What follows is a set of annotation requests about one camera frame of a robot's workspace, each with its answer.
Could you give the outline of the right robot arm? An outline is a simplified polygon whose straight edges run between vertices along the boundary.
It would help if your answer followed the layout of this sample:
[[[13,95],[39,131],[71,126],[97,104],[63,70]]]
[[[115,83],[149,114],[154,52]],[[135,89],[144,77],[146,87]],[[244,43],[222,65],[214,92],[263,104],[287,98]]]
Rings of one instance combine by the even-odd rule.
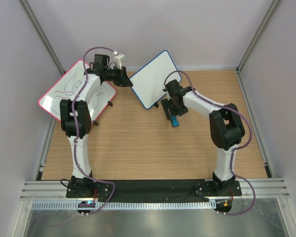
[[[177,117],[186,114],[189,109],[208,119],[211,140],[217,147],[212,189],[219,196],[225,195],[235,182],[235,175],[230,171],[234,165],[231,160],[232,150],[239,146],[245,135],[237,107],[232,103],[224,105],[215,102],[191,86],[182,87],[177,80],[165,82],[163,91],[167,93],[167,98],[161,100],[161,105],[173,127],[179,126]]]

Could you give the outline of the blue framed whiteboard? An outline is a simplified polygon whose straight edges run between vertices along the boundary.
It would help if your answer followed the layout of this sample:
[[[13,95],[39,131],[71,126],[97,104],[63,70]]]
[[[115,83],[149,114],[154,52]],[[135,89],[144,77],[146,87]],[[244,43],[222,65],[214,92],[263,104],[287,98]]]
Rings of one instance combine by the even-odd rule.
[[[163,83],[182,80],[177,67],[167,50],[160,52],[130,77],[132,90],[145,109],[150,109],[166,92]]]

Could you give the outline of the blue whiteboard eraser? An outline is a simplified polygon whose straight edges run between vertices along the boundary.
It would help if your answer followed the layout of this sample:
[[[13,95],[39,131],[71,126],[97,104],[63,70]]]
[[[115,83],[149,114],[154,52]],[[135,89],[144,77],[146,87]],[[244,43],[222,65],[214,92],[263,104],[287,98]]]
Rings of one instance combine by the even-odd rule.
[[[171,115],[171,123],[173,127],[178,127],[180,125],[180,123],[177,121],[177,117]]]

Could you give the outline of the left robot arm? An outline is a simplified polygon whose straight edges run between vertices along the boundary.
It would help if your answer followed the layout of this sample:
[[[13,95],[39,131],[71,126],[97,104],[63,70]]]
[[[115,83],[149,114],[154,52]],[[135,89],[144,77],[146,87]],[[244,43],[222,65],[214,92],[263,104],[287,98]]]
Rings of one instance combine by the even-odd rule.
[[[67,185],[68,198],[88,198],[96,190],[88,159],[88,134],[92,128],[88,103],[96,89],[106,81],[120,87],[133,86],[126,68],[122,66],[124,59],[125,55],[117,54],[114,57],[115,66],[110,68],[109,56],[95,54],[89,68],[83,64],[84,75],[77,91],[71,98],[62,99],[60,102],[61,129],[70,142],[74,165]]]

